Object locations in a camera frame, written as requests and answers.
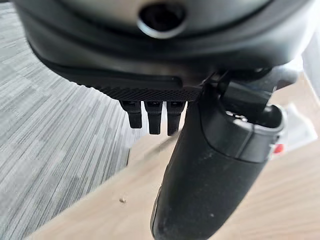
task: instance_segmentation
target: gray carpet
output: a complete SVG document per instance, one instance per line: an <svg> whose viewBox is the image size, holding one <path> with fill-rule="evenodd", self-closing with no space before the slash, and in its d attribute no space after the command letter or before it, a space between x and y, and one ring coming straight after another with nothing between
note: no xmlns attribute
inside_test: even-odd
<svg viewBox="0 0 320 240"><path fill-rule="evenodd" d="M0 4L0 239L28 236L126 166L147 133L116 100L48 70Z"/></svg>

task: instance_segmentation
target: white object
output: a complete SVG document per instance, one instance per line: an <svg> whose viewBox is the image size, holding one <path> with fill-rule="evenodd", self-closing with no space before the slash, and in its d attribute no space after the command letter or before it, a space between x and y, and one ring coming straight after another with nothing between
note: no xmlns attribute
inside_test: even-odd
<svg viewBox="0 0 320 240"><path fill-rule="evenodd" d="M289 104L286 111L288 124L285 133L279 140L279 144L284 144L286 152L301 148L318 139L312 122L303 116L294 104Z"/></svg>

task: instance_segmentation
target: wooden surface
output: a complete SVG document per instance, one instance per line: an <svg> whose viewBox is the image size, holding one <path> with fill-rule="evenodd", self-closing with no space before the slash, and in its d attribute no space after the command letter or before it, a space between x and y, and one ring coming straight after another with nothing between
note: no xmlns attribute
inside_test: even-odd
<svg viewBox="0 0 320 240"><path fill-rule="evenodd" d="M320 134L319 101L304 77L296 85L277 92L272 101L280 105L295 103ZM130 155L134 164L40 228L30 239L152 240L152 207L175 145L175 138L154 139L140 140ZM212 239L320 239L320 141L270 161Z"/></svg>

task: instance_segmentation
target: black handle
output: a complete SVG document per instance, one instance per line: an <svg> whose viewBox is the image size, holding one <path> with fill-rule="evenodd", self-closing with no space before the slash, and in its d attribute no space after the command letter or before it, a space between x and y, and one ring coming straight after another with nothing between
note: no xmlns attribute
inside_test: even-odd
<svg viewBox="0 0 320 240"><path fill-rule="evenodd" d="M153 210L151 231L156 240L210 238L256 180L282 128L282 116L281 121L276 119L278 108L273 109L275 117L256 132L256 125L237 122L210 96L205 93L188 108ZM261 154L253 159L257 151Z"/></svg>

